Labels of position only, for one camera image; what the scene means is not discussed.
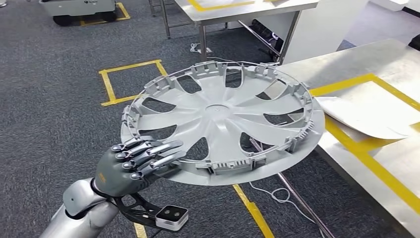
cable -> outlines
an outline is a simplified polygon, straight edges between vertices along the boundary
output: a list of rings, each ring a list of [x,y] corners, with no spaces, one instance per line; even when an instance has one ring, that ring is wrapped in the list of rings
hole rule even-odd
[[[190,51],[191,52],[197,52],[197,53],[199,53],[199,51],[198,50],[196,50],[196,47],[199,45],[200,43],[192,43],[191,44],[191,49],[190,49]]]
[[[155,232],[151,237],[149,237],[149,238],[153,238],[153,237],[155,237],[157,234],[159,234],[159,232],[161,232],[162,230],[159,230],[159,231],[157,231],[157,232]]]
[[[249,184],[251,185],[251,187],[252,187],[253,189],[256,189],[256,190],[259,190],[259,191],[262,191],[262,192],[265,192],[265,193],[270,194],[270,196],[271,196],[274,200],[276,200],[277,202],[279,202],[279,203],[289,202],[289,203],[293,204],[293,206],[295,206],[296,210],[298,210],[298,212],[299,212],[300,214],[302,214],[302,216],[304,216],[306,219],[310,220],[312,223],[316,224],[316,222],[315,222],[315,221],[313,221],[311,218],[309,218],[307,215],[305,215],[305,214],[301,211],[301,209],[299,209],[299,207],[298,207],[298,206],[297,206],[294,202],[292,202],[292,201],[290,201],[290,200],[289,200],[289,198],[290,198],[290,191],[289,191],[288,189],[286,189],[286,188],[283,188],[283,187],[282,187],[282,188],[278,188],[278,189],[273,190],[273,192],[269,192],[269,191],[267,191],[267,190],[264,190],[264,189],[261,189],[261,188],[257,188],[257,187],[255,187],[255,186],[252,184],[252,182],[249,182]],[[284,191],[286,191],[286,192],[287,192],[287,197],[286,197],[286,199],[279,199],[279,198],[277,198],[277,197],[274,195],[276,192],[278,192],[278,191],[280,191],[280,190],[284,190]],[[321,230],[321,229],[319,229],[319,232],[321,233],[322,238],[325,238],[325,237],[324,237],[324,234],[323,234],[323,232],[322,232],[322,230]]]

stainless steel table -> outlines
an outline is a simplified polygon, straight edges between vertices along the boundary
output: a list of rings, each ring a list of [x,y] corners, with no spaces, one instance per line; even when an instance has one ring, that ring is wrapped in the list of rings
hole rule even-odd
[[[191,23],[199,28],[201,60],[207,60],[206,54],[206,26],[230,21],[238,21],[254,36],[269,47],[278,55],[282,64],[290,40],[292,39],[296,24],[302,10],[315,8],[319,0],[174,0],[175,3],[188,16]],[[170,28],[185,25],[185,23],[169,25],[164,0],[160,0],[162,16],[165,23],[166,35],[170,39]],[[295,12],[292,24],[286,39],[284,40],[281,52],[274,49],[263,38],[259,37],[251,28],[243,24],[240,20],[252,19],[261,16]]]
[[[306,82],[316,96],[338,96],[395,124],[412,125],[407,139],[381,140],[327,117],[317,150],[384,214],[420,237],[420,52],[386,40],[278,69]]]

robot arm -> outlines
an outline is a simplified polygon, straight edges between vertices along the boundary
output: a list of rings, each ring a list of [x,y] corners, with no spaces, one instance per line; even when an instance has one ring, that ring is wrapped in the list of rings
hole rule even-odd
[[[162,175],[178,171],[172,162],[186,153],[162,153],[180,146],[181,141],[163,144],[150,136],[136,136],[112,146],[98,162],[94,178],[76,181],[64,192],[63,205],[40,237],[95,238],[118,211],[135,223],[170,232],[180,230],[188,220],[187,209],[173,205],[160,208],[137,193]],[[122,202],[126,195],[135,203],[126,206]]]

yellow tape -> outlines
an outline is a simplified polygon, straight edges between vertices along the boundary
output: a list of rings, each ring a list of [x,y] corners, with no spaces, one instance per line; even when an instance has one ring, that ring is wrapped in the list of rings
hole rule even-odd
[[[369,153],[363,150],[358,143],[353,141],[346,133],[325,117],[325,128],[343,144],[353,155],[355,155],[366,167],[368,167],[379,179],[381,179],[396,195],[420,215],[420,199],[386,170]]]
[[[144,226],[134,223],[134,230],[136,231],[137,238],[147,238],[146,230]]]
[[[375,82],[377,85],[381,86],[383,89],[385,89],[392,95],[394,95],[395,97],[399,98],[401,101],[405,102],[406,104],[410,105],[412,108],[420,112],[420,104],[416,100],[405,95],[398,89],[391,86],[391,84],[383,81],[382,79],[376,77],[375,75],[372,75],[372,81]]]
[[[127,19],[130,19],[130,18],[131,18],[131,16],[128,14],[128,12],[127,12],[127,10],[125,9],[124,5],[123,5],[122,3],[120,3],[120,2],[117,2],[117,5],[118,5],[119,9],[121,9],[122,14],[124,15],[124,17],[117,18],[117,20],[118,20],[118,21],[121,21],[121,20],[127,20]]]
[[[225,4],[225,5],[218,5],[218,6],[211,6],[211,7],[202,7],[198,2],[195,0],[188,0],[188,2],[197,10],[197,11],[209,11],[209,10],[217,10],[227,7],[233,6],[244,6],[255,3],[255,1],[245,1],[245,2],[238,2],[232,4]]]
[[[145,66],[145,65],[149,65],[149,64],[156,64],[156,67],[158,68],[161,75],[168,75],[166,70],[163,68],[163,65],[160,62],[162,62],[162,60],[156,59],[156,60],[151,60],[151,61],[147,61],[147,62],[125,65],[125,66],[121,66],[121,67],[117,67],[117,68],[103,69],[103,70],[99,71],[98,73],[102,76],[102,80],[104,81],[106,92],[108,93],[108,97],[109,97],[109,101],[105,102],[105,103],[101,103],[101,105],[104,106],[104,107],[109,106],[109,105],[114,105],[114,104],[117,104],[117,103],[122,103],[122,102],[133,100],[137,96],[137,95],[133,95],[133,96],[130,96],[130,97],[118,98],[117,99],[115,97],[114,90],[113,90],[111,82],[109,80],[108,73],[119,71],[119,70],[124,70],[124,69],[129,69],[129,68]]]
[[[248,211],[252,215],[252,217],[255,220],[255,223],[260,228],[262,234],[265,238],[274,238],[273,232],[271,232],[270,227],[267,225],[267,222],[265,222],[265,219],[263,215],[261,214],[258,207],[255,205],[255,203],[250,202],[245,195],[245,193],[242,191],[241,187],[237,184],[233,185],[233,188],[235,189],[236,193],[241,198],[244,205],[247,207]]]
[[[168,75],[168,73],[167,73],[167,72],[166,72],[166,70],[163,68],[163,66],[162,66],[162,64],[161,64],[160,62],[161,62],[161,60],[158,60],[158,61],[156,62],[156,66],[157,66],[157,68],[159,69],[160,74],[161,74],[161,75]]]
[[[124,69],[129,69],[129,68],[135,68],[135,67],[140,67],[140,66],[145,66],[148,64],[158,64],[160,63],[161,60],[156,59],[156,60],[152,60],[152,61],[147,61],[147,62],[141,62],[141,63],[135,63],[135,64],[130,64],[130,65],[125,65],[125,66],[121,66],[121,67],[117,67],[117,68],[109,68],[109,69],[104,69],[101,70],[99,73],[101,72],[106,72],[106,73],[110,73],[110,72],[115,72],[115,71],[119,71],[119,70],[124,70]]]
[[[121,9],[122,14],[124,15],[124,17],[117,18],[116,21],[128,20],[131,18],[131,16],[128,14],[127,10],[125,9],[122,3],[117,2],[116,5],[118,6],[119,9]],[[97,25],[97,24],[102,24],[102,23],[107,23],[107,21],[95,21],[95,22],[86,23],[82,17],[80,18],[80,26],[91,26],[91,25]]]
[[[102,80],[104,81],[106,92],[108,93],[108,97],[110,101],[115,101],[115,94],[112,88],[111,82],[109,81],[108,74],[106,72],[100,71],[99,74],[102,76]]]
[[[382,87],[398,99],[420,111],[420,104],[418,102],[408,97],[382,79],[376,77],[374,74],[366,74],[356,78],[351,78],[341,82],[312,89],[310,90],[310,93],[313,96],[321,96],[369,81],[376,83],[378,86]],[[420,122],[411,125],[411,127],[417,131],[420,131]],[[416,213],[420,214],[420,199],[368,153],[373,149],[388,145],[398,140],[384,140],[371,137],[360,142],[355,142],[327,116],[325,117],[325,128],[366,167],[368,167],[379,179],[381,179],[392,191],[394,191],[396,195],[405,201],[407,205],[409,205]]]
[[[314,89],[309,90],[309,92],[314,97],[325,95],[325,94],[332,93],[332,92],[342,90],[345,88],[350,88],[358,84],[372,81],[372,76],[375,77],[375,75],[373,74],[362,75],[356,78],[351,78],[351,79],[343,80],[337,83],[328,84],[319,88],[314,88]]]
[[[101,105],[106,107],[106,106],[114,105],[114,104],[117,104],[117,103],[127,102],[127,101],[135,99],[136,97],[137,97],[137,95],[133,95],[133,96],[130,96],[130,97],[125,97],[125,98],[118,98],[118,99],[115,99],[115,100],[112,100],[112,101],[109,101],[109,102],[106,102],[106,103],[101,103]]]

robotic finger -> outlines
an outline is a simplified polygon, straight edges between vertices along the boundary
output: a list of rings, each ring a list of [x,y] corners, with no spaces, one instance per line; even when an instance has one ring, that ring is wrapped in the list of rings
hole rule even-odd
[[[182,157],[185,157],[187,153],[185,151],[178,151],[173,154],[170,154],[168,156],[162,157],[159,160],[153,161],[149,163],[146,167],[143,167],[139,170],[137,170],[136,173],[133,173],[131,175],[132,179],[142,179],[144,177],[147,177],[158,170],[160,170],[162,167],[167,166],[171,164],[174,161],[177,161],[181,159]]]

